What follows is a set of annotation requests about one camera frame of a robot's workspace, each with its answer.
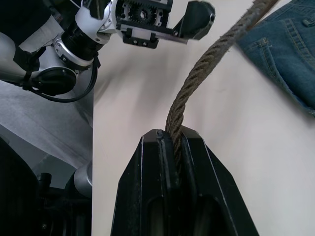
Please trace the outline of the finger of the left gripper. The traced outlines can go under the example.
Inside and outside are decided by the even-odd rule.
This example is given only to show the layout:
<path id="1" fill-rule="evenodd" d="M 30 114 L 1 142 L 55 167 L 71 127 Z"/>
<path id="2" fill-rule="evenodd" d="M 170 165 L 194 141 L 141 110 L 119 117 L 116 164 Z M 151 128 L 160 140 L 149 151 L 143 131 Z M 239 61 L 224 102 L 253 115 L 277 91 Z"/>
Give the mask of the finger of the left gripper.
<path id="1" fill-rule="evenodd" d="M 182 39 L 200 40 L 208 34 L 215 16 L 215 8 L 209 2 L 203 0 L 189 1 L 186 12 L 173 28 L 173 33 Z"/>

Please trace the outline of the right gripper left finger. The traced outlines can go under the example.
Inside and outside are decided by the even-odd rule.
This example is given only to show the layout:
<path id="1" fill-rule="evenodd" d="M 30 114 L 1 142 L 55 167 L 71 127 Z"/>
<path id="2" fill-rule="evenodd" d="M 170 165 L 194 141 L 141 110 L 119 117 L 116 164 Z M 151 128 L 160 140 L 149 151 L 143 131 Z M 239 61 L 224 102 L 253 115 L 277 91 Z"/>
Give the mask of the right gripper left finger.
<path id="1" fill-rule="evenodd" d="M 111 235 L 177 236 L 179 177 L 169 134 L 143 135 L 117 189 Z"/>

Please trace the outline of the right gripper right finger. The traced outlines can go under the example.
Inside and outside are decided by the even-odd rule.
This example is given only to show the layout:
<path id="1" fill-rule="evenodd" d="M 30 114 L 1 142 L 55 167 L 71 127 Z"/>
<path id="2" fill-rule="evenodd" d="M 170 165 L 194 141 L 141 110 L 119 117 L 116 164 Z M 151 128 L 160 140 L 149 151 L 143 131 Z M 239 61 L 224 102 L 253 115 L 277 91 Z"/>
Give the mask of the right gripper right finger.
<path id="1" fill-rule="evenodd" d="M 229 170 L 197 131 L 183 128 L 180 157 L 179 218 L 176 236 L 257 236 L 259 233 Z"/>

